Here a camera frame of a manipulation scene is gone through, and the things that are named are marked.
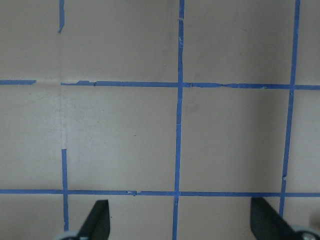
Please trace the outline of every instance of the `blue painter's tape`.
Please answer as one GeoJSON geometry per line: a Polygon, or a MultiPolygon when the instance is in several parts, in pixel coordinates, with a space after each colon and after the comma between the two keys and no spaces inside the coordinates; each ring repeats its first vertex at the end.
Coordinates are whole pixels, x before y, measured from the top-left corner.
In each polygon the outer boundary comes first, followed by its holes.
{"type": "Polygon", "coordinates": [[[69,195],[136,195],[137,191],[122,190],[69,190],[69,195]]]}
{"type": "Polygon", "coordinates": [[[292,45],[292,60],[291,60],[291,79],[290,79],[290,84],[292,86],[294,86],[296,84],[298,38],[299,38],[299,19],[300,19],[300,0],[295,0],[293,45],[292,45]]]}
{"type": "Polygon", "coordinates": [[[61,150],[64,231],[69,230],[67,149],[61,150]]]}
{"type": "Polygon", "coordinates": [[[281,196],[280,196],[280,205],[279,205],[279,214],[282,217],[284,215],[284,210],[285,210],[285,198],[286,198],[286,186],[287,186],[286,178],[288,173],[292,116],[293,116],[293,110],[294,110],[294,99],[295,99],[295,88],[296,88],[295,83],[296,83],[297,55],[298,55],[299,17],[300,17],[300,0],[295,0],[290,93],[289,93],[288,114],[287,114],[286,131],[285,131],[285,145],[284,145],[282,180],[281,180],[281,196]]]}
{"type": "Polygon", "coordinates": [[[0,189],[0,194],[63,194],[55,189],[0,189]]]}
{"type": "Polygon", "coordinates": [[[286,198],[320,198],[320,192],[286,192],[286,198]]]}
{"type": "Polygon", "coordinates": [[[32,85],[36,80],[0,80],[0,85],[32,85]]]}
{"type": "Polygon", "coordinates": [[[96,86],[177,88],[177,82],[97,81],[96,86]]]}
{"type": "Polygon", "coordinates": [[[60,83],[62,86],[95,86],[95,82],[91,81],[78,81],[76,83],[60,83]]]}
{"type": "Polygon", "coordinates": [[[65,0],[59,0],[59,31],[60,34],[65,26],[65,0]]]}
{"type": "Polygon", "coordinates": [[[185,0],[179,2],[179,18],[181,20],[185,19],[185,0]]]}
{"type": "Polygon", "coordinates": [[[320,90],[320,85],[295,85],[296,90],[320,90]]]}
{"type": "Polygon", "coordinates": [[[184,90],[184,18],[185,0],[179,1],[179,33],[178,33],[178,89],[176,104],[176,138],[175,138],[175,173],[174,173],[174,204],[172,220],[172,240],[177,240],[178,207],[180,196],[180,161],[181,161],[181,122],[184,90]]]}
{"type": "Polygon", "coordinates": [[[64,83],[63,86],[107,86],[107,87],[151,87],[151,88],[177,88],[177,82],[141,82],[141,81],[78,81],[77,83],[64,83]]]}
{"type": "Polygon", "coordinates": [[[178,234],[178,208],[179,208],[179,197],[174,197],[173,202],[173,224],[172,224],[172,240],[177,239],[178,234]]]}
{"type": "Polygon", "coordinates": [[[210,191],[182,191],[181,196],[189,197],[280,197],[279,192],[210,192],[210,191]]]}
{"type": "Polygon", "coordinates": [[[174,191],[141,191],[138,196],[174,196],[174,191]]]}
{"type": "Polygon", "coordinates": [[[251,84],[251,83],[229,83],[221,84],[215,82],[184,82],[185,88],[233,88],[233,89],[290,89],[289,84],[251,84]]]}

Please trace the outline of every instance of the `black plastic part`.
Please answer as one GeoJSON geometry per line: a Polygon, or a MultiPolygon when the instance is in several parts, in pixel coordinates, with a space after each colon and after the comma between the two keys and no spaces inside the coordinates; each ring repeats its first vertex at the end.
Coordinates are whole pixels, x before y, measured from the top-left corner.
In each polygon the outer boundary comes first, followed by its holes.
{"type": "Polygon", "coordinates": [[[76,236],[67,236],[65,238],[62,238],[61,240],[79,240],[76,236]]]}
{"type": "Polygon", "coordinates": [[[304,234],[320,240],[313,232],[295,232],[262,197],[251,198],[250,227],[257,240],[303,240],[304,234]]]}
{"type": "Polygon", "coordinates": [[[81,227],[77,238],[88,240],[107,240],[110,234],[110,215],[108,200],[95,202],[89,216],[81,227]]]}

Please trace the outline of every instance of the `beige floor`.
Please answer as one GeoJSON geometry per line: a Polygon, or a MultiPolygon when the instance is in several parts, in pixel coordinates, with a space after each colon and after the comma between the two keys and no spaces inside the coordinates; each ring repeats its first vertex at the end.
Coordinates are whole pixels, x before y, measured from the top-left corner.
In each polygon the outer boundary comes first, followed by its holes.
{"type": "MultiPolygon", "coordinates": [[[[59,34],[58,0],[0,2],[0,80],[36,80],[0,86],[0,239],[64,231],[62,149],[70,230],[98,199],[110,240],[176,240],[176,220],[178,240],[254,239],[250,193],[279,209],[295,1],[186,0],[184,19],[179,4],[67,0],[59,34]],[[183,88],[175,219],[179,21],[185,83],[284,89],[183,88]],[[139,86],[61,85],[78,81],[139,86]]],[[[297,85],[320,85],[319,11],[301,1],[297,85]]],[[[319,106],[318,90],[294,91],[284,204],[318,230],[319,106]]]]}

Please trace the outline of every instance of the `floor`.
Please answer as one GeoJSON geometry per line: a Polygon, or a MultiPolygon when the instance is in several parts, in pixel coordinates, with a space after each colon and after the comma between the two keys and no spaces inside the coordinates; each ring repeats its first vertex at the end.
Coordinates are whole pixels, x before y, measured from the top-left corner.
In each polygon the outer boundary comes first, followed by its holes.
{"type": "Polygon", "coordinates": [[[0,2],[0,239],[320,231],[320,1],[0,2]]]}

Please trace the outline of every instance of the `grid square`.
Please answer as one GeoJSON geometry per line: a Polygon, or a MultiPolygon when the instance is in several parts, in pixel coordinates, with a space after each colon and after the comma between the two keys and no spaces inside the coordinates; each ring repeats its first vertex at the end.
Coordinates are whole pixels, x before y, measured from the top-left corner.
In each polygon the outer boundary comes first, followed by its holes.
{"type": "Polygon", "coordinates": [[[62,195],[0,195],[0,239],[53,239],[64,230],[62,195]]]}
{"type": "Polygon", "coordinates": [[[177,81],[178,0],[78,0],[64,8],[64,82],[177,81]]]}
{"type": "Polygon", "coordinates": [[[70,229],[78,231],[95,201],[109,200],[110,239],[172,238],[173,197],[70,195],[70,229]]]}
{"type": "Polygon", "coordinates": [[[0,79],[58,82],[59,2],[0,1],[0,79]]]}
{"type": "Polygon", "coordinates": [[[279,192],[287,90],[185,89],[180,189],[279,192]]]}
{"type": "Polygon", "coordinates": [[[294,92],[287,192],[319,192],[320,92],[294,92]]]}
{"type": "Polygon", "coordinates": [[[290,225],[308,227],[320,233],[320,198],[287,197],[284,204],[284,219],[290,225]]]}
{"type": "MultiPolygon", "coordinates": [[[[266,198],[276,210],[279,198],[266,198]]],[[[178,240],[254,240],[249,197],[180,197],[178,240]]]]}
{"type": "Polygon", "coordinates": [[[184,81],[288,84],[294,0],[185,2],[184,81]]]}
{"type": "Polygon", "coordinates": [[[297,84],[320,84],[320,1],[301,1],[299,19],[297,84]]]}
{"type": "Polygon", "coordinates": [[[69,189],[173,190],[177,89],[68,86],[63,102],[69,189]]]}
{"type": "Polygon", "coordinates": [[[60,87],[0,87],[0,188],[61,189],[60,87]]]}

